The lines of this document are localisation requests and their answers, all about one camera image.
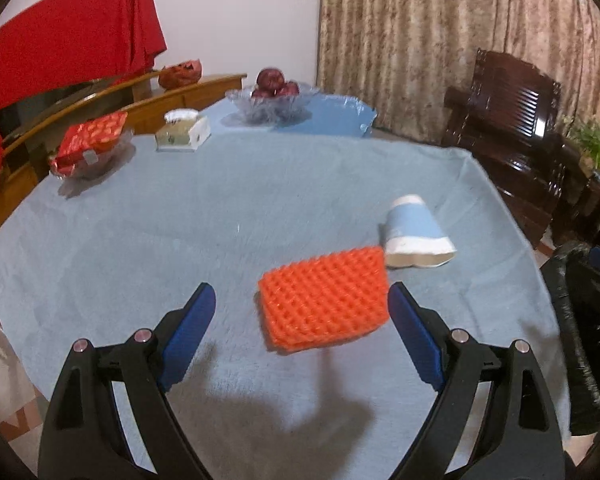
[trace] white wall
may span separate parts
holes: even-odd
[[[39,0],[11,0],[0,25]],[[205,74],[277,66],[315,82],[320,0],[155,0],[167,51],[155,66],[200,58]]]

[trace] wooden chair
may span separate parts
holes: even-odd
[[[565,166],[580,153],[554,132],[560,83],[510,54],[478,49],[468,92],[448,88],[442,146],[473,153],[535,248],[552,218]]]

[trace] silver screw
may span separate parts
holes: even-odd
[[[456,328],[451,332],[451,338],[457,343],[466,343],[469,341],[469,333],[461,328]]]
[[[531,350],[531,346],[529,346],[529,343],[527,343],[525,340],[523,339],[518,339],[516,341],[516,350],[518,352],[522,352],[523,354],[526,354],[527,352],[529,352],[529,350]]]
[[[136,343],[146,343],[149,341],[149,339],[151,339],[151,334],[152,332],[148,328],[136,330],[136,333],[134,334],[134,341]]]
[[[89,342],[86,339],[78,339],[73,346],[74,352],[84,352],[87,346],[89,346]]]

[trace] potted plant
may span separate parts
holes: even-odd
[[[590,158],[592,172],[600,182],[600,123],[595,116],[583,121],[579,117],[564,117],[564,124],[570,127],[567,137],[573,139]]]

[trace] fruit bowl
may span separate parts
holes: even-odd
[[[311,99],[319,92],[306,83],[298,83],[298,95],[278,97],[251,97],[255,86],[229,90],[225,96],[243,114],[249,123],[284,122],[300,116]]]

